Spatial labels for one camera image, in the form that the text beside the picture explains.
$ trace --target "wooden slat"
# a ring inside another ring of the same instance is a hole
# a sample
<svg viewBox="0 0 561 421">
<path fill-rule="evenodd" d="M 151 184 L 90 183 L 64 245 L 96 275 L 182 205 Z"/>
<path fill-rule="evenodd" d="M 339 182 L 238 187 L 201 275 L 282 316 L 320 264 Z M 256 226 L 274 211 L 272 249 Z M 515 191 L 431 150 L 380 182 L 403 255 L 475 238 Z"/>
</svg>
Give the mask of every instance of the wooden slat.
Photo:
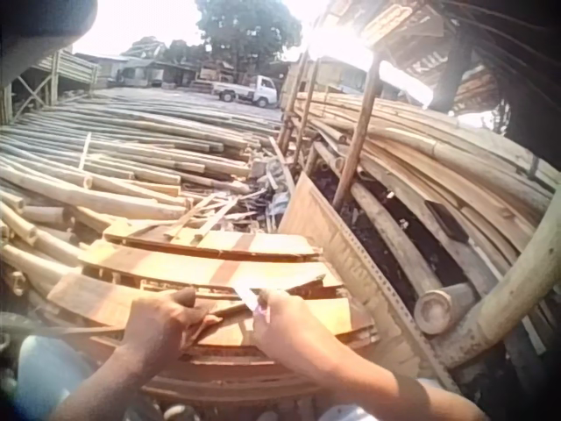
<svg viewBox="0 0 561 421">
<path fill-rule="evenodd" d="M 57 283 L 48 295 L 48 300 L 98 324 L 125 326 L 132 301 L 154 294 L 157 293 L 114 285 L 72 273 Z M 209 307 L 209 300 L 198 299 L 196 304 Z M 216 304 L 215 308 L 232 304 L 233 302 L 222 301 Z M 336 336 L 360 331 L 372 324 L 366 313 L 347 298 L 311 300 L 308 304 L 312 313 Z M 252 314 L 247 311 L 220 324 L 219 329 L 205 336 L 198 345 L 251 346 L 252 330 Z"/>
<path fill-rule="evenodd" d="M 96 241 L 80 261 L 138 279 L 200 287 L 231 289 L 234 283 L 249 288 L 275 288 L 287 279 L 310 279 L 325 275 L 323 285 L 341 282 L 322 262 L 276 263 L 204 259 L 119 246 Z"/>
<path fill-rule="evenodd" d="M 318 257 L 321 251 L 312 247 L 300 235 L 247 234 L 242 232 L 211 231 L 201 241 L 195 240 L 196 230 L 183 228 L 175 239 L 166 238 L 167 226 L 134 234 L 137 228 L 126 221 L 117 221 L 105 230 L 103 236 L 110 241 L 126 241 L 131 246 L 153 246 L 162 251 L 200 257 L 221 259 L 301 260 Z"/>
</svg>

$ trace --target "dirt ground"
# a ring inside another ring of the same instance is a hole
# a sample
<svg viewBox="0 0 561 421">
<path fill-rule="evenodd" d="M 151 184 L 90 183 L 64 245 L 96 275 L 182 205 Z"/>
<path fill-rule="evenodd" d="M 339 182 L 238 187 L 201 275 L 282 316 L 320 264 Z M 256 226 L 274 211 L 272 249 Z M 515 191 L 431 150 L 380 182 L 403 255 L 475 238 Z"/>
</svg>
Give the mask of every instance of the dirt ground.
<svg viewBox="0 0 561 421">
<path fill-rule="evenodd" d="M 100 89 L 96 94 L 108 95 L 122 95 L 122 96 L 135 96 L 138 98 L 145 97 L 146 99 L 176 99 L 189 103 L 195 103 L 205 108 L 213 108 L 215 110 L 222 110 L 225 112 L 245 114 L 257 118 L 267 118 L 274 121 L 281 121 L 282 111 L 279 108 L 259 108 L 249 103 L 225 103 L 220 101 L 218 96 L 211 94 L 202 94 L 198 92 L 189 92 L 185 89 L 162 89 L 162 88 L 113 88 L 113 89 Z"/>
</svg>

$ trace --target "human hand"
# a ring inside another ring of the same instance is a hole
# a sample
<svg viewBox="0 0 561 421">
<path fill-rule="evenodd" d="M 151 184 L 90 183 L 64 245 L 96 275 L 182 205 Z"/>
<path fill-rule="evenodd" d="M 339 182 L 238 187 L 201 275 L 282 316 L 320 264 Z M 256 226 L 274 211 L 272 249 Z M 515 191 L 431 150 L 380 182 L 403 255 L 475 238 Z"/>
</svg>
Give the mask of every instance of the human hand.
<svg viewBox="0 0 561 421">
<path fill-rule="evenodd" d="M 311 313 L 298 296 L 263 290 L 253 313 L 257 347 L 301 375 L 327 382 L 338 363 L 352 353 Z"/>
<path fill-rule="evenodd" d="M 194 304 L 192 288 L 134 300 L 117 355 L 142 379 L 151 379 L 179 358 L 204 319 L 207 310 L 188 308 Z"/>
</svg>

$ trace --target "truck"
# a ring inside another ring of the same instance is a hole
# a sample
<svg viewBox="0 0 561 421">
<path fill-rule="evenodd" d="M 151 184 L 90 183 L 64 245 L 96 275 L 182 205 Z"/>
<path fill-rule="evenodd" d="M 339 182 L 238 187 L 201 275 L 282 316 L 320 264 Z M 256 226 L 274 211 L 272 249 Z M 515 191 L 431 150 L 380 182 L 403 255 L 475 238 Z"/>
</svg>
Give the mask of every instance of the truck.
<svg viewBox="0 0 561 421">
<path fill-rule="evenodd" d="M 248 85 L 214 82 L 212 93 L 218 95 L 226 103 L 238 99 L 253 103 L 260 108 L 274 105 L 278 101 L 277 89 L 274 87 L 273 80 L 262 75 L 252 76 Z"/>
</svg>

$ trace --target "leg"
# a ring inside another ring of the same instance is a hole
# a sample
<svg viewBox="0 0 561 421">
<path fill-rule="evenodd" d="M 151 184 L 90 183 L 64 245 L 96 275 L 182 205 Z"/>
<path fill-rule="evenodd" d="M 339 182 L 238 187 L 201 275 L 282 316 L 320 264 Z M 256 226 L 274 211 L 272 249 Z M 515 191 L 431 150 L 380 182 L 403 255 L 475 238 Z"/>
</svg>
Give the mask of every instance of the leg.
<svg viewBox="0 0 561 421">
<path fill-rule="evenodd" d="M 46 419 L 93 373 L 63 341 L 30 336 L 19 354 L 16 405 L 29 419 Z"/>
</svg>

